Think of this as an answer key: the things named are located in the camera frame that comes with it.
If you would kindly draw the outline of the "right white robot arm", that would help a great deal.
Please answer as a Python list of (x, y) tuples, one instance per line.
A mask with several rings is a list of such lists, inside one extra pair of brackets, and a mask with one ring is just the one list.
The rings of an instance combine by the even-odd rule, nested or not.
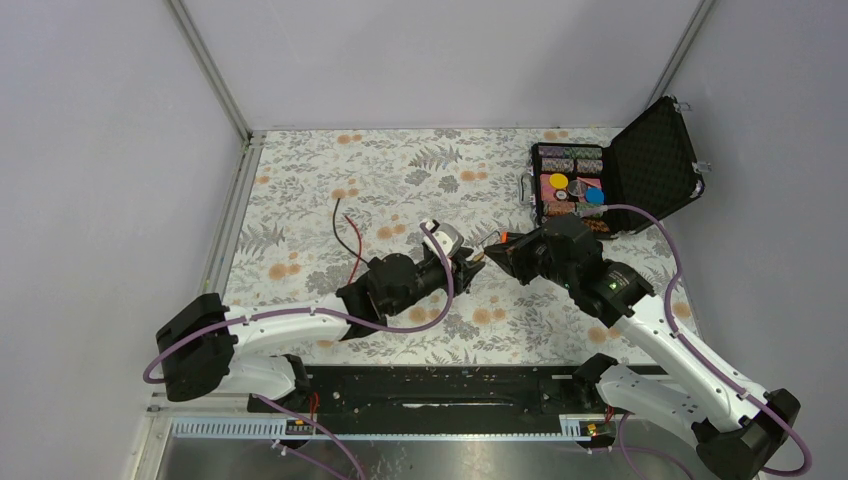
[(486, 256), (522, 285), (541, 277), (565, 288), (579, 309), (618, 330), (678, 384), (646, 379), (597, 354), (578, 370), (575, 402), (597, 412), (623, 409), (692, 446), (720, 479), (752, 479), (789, 437), (800, 411), (786, 389), (767, 390), (665, 317), (663, 301), (634, 268), (605, 258), (603, 246), (573, 215), (526, 234), (507, 233)]

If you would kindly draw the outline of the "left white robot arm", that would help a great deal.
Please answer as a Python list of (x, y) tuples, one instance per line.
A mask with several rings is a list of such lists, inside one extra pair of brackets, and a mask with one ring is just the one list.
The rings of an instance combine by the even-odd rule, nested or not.
[(437, 290), (454, 300), (483, 266), (468, 247), (446, 263), (426, 249), (420, 262), (403, 254), (374, 258), (353, 283), (313, 301), (242, 308), (224, 305), (217, 293), (203, 294), (158, 330), (159, 354), (143, 378), (163, 385), (172, 402), (259, 394), (296, 411), (309, 401), (311, 387), (302, 360), (287, 346), (391, 333), (390, 318)]

